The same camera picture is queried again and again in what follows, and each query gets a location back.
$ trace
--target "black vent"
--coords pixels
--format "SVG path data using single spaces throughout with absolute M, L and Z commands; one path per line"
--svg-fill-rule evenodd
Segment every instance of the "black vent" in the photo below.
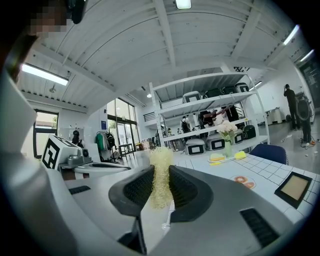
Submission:
M 78 193 L 81 193 L 81 192 L 84 192 L 84 191 L 87 191 L 90 189 L 91 188 L 88 186 L 77 186 L 74 188 L 70 188 L 69 191 L 70 191 L 71 195 L 74 195 L 74 194 L 78 194 Z
M 267 221 L 254 208 L 240 211 L 241 216 L 248 224 L 254 236 L 263 247 L 271 244 L 279 236 Z

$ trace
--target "white metal shelving unit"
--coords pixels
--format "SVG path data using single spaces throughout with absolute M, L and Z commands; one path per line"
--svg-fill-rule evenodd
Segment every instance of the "white metal shelving unit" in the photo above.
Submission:
M 250 83 L 254 87 L 252 91 L 238 92 L 225 95 L 219 95 L 216 97 L 204 98 L 192 102 L 182 103 L 182 97 L 186 93 L 193 91 L 198 91 L 201 95 L 204 92 L 213 89 L 222 89 L 225 87 L 232 87 L 238 83 L 240 79 L 247 76 Z M 165 132 L 167 132 L 166 121 L 178 117 L 183 117 L 186 115 L 191 115 L 199 113 L 205 110 L 214 109 L 217 107 L 225 107 L 228 105 L 234 105 L 241 103 L 243 107 L 243 112 L 245 118 L 234 121 L 234 124 L 240 124 L 243 122 L 248 122 L 255 128 L 256 138 L 245 140 L 242 143 L 232 146 L 232 150 L 243 150 L 252 146 L 255 146 L 261 142 L 267 141 L 270 143 L 269 129 L 267 117 L 265 115 L 264 106 L 262 104 L 261 98 L 259 96 L 258 90 L 252 82 L 252 79 L 248 74 L 242 72 L 224 72 L 224 73 L 211 73 L 203 74 L 192 77 L 187 77 L 184 79 L 179 79 L 176 81 L 168 82 L 162 85 L 153 86 L 150 82 L 150 91 L 152 95 L 152 104 L 154 107 L 154 114 L 157 124 L 158 131 L 161 131 L 161 116 L 163 118 L 163 123 L 165 127 Z M 260 135 L 257 123 L 257 115 L 254 112 L 251 101 L 247 100 L 249 97 L 257 97 L 261 105 L 262 113 L 264 118 L 264 124 L 266 129 L 266 135 Z M 174 100 L 181 99 L 181 104 L 163 108 L 164 103 L 169 103 Z M 199 135 L 211 131 L 215 131 L 217 126 L 191 131 L 188 133 L 178 134 L 174 136 L 163 137 L 162 132 L 159 132 L 161 145 L 165 142 L 181 139 L 185 137 L 190 137 L 194 135 Z

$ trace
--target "white table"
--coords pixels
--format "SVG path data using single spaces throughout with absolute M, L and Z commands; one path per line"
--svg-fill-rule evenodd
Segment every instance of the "white table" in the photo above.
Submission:
M 311 212 L 313 205 L 316 203 L 317 195 L 320 190 L 319 174 L 278 162 L 273 162 L 250 154 L 246 154 L 247 157 L 243 160 L 231 159 L 218 165 L 210 165 L 208 160 L 212 152 L 213 151 L 208 151 L 205 154 L 193 156 L 175 152 L 174 164 L 226 179 L 234 180 L 235 176 L 247 177 L 250 180 L 253 180 L 256 185 L 252 188 L 252 191 L 273 204 L 293 223 L 307 217 Z M 312 178 L 308 192 L 298 209 L 293 208 L 290 204 L 275 195 L 275 190 L 291 172 Z

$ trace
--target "donut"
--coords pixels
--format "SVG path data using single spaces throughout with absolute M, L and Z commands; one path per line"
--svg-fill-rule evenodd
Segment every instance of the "donut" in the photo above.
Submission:
M 246 183 L 248 179 L 244 176 L 237 176 L 234 178 L 234 180 L 238 183 Z

